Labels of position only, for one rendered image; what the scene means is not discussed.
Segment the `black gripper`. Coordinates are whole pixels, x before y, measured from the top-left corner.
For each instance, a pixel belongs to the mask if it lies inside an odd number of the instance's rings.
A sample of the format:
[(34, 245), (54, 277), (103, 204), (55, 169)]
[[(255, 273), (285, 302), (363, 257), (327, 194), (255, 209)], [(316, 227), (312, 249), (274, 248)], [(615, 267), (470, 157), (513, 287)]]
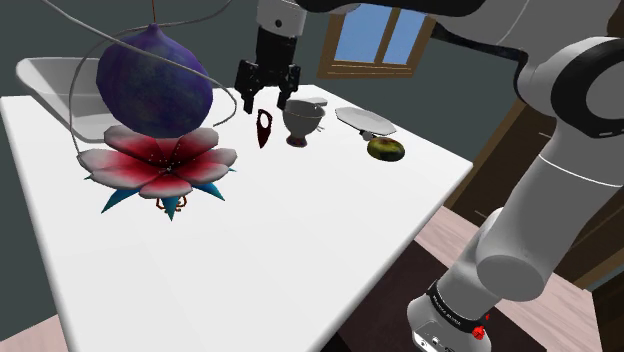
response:
[(264, 87), (278, 86), (277, 107), (284, 110), (298, 90), (301, 68), (293, 63), (298, 38), (286, 37), (258, 27), (255, 63), (241, 60), (234, 88), (241, 95), (243, 110), (251, 114), (255, 95)]

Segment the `white plate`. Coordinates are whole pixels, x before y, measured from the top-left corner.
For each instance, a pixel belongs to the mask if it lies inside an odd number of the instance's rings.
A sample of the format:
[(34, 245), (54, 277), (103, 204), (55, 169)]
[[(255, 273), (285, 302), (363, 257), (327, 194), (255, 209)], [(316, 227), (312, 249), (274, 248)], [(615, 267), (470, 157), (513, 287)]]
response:
[(395, 126), (389, 120), (368, 110), (340, 107), (335, 109), (335, 113), (340, 121), (355, 128), (365, 141), (396, 132)]

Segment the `purple bulb flower ornament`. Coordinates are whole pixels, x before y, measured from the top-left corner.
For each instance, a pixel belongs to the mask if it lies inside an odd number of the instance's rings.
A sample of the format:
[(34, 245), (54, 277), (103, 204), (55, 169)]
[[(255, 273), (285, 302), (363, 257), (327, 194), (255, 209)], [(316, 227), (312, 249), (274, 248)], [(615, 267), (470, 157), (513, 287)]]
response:
[(203, 125), (217, 81), (157, 23), (100, 36), (110, 45), (96, 87), (117, 123), (104, 132), (105, 148), (76, 157), (90, 180), (113, 189), (106, 205), (139, 195), (173, 217), (193, 190), (219, 197), (214, 183), (237, 154)]

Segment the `green yellow fruit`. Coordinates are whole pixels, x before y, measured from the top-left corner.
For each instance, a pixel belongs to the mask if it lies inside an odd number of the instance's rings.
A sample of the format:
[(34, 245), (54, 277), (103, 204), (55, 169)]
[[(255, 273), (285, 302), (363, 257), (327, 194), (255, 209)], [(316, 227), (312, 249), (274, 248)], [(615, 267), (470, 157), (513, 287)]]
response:
[(367, 143), (368, 154), (378, 160), (396, 162), (405, 156), (404, 146), (389, 137), (375, 137)]

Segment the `white table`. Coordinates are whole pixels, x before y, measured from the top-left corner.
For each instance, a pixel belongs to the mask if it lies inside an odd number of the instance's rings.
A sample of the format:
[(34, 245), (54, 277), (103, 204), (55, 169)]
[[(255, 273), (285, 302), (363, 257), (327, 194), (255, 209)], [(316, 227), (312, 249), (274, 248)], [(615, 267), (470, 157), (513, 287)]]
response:
[(237, 95), (207, 124), (237, 152), (218, 196), (167, 216), (132, 196), (107, 206), (69, 131), (29, 96), (0, 114), (70, 352), (317, 352), (471, 168), (404, 129), (405, 157), (370, 157), (329, 95), (321, 128), (269, 142)]

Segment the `white footed cup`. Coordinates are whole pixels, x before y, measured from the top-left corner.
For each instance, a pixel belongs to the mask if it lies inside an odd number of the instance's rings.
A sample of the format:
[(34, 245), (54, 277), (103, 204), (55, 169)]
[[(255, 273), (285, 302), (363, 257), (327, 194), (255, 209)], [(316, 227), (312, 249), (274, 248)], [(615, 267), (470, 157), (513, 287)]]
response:
[(286, 142), (293, 147), (305, 147), (306, 136), (318, 127), (327, 104), (322, 97), (289, 99), (282, 112), (284, 125), (290, 132)]

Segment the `dark red peeler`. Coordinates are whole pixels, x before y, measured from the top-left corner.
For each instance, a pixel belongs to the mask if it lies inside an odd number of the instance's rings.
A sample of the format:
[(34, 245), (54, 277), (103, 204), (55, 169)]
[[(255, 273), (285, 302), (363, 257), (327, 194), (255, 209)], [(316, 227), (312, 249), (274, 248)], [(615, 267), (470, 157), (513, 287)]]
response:
[(264, 110), (259, 109), (256, 120), (257, 140), (260, 148), (263, 148), (268, 142), (272, 130), (272, 115)]

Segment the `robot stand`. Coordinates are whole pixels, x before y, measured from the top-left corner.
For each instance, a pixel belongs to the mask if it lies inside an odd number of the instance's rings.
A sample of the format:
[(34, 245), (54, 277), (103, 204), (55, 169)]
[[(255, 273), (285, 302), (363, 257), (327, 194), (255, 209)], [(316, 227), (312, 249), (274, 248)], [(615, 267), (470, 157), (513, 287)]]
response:
[[(412, 242), (320, 352), (419, 352), (410, 336), (408, 303), (447, 267)], [(485, 330), (492, 352), (547, 352), (497, 309)]]

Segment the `wooden frame window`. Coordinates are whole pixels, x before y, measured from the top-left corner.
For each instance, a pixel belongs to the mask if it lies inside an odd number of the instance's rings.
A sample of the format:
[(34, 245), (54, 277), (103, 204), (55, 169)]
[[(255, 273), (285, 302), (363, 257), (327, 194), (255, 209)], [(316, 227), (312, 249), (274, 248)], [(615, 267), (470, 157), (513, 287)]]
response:
[(435, 25), (424, 13), (366, 4), (332, 15), (317, 77), (409, 78)]

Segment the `clear glass tray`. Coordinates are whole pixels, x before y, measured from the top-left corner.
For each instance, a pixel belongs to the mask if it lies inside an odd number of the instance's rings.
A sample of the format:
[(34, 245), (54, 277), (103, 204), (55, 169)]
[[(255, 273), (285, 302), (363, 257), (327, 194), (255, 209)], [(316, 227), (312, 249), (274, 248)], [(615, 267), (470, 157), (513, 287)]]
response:
[[(69, 128), (69, 91), (77, 57), (24, 58), (15, 67), (26, 91), (66, 129)], [(96, 85), (98, 58), (87, 58), (77, 76), (72, 96), (74, 136), (87, 143), (103, 143), (104, 132), (120, 125), (103, 102)]]

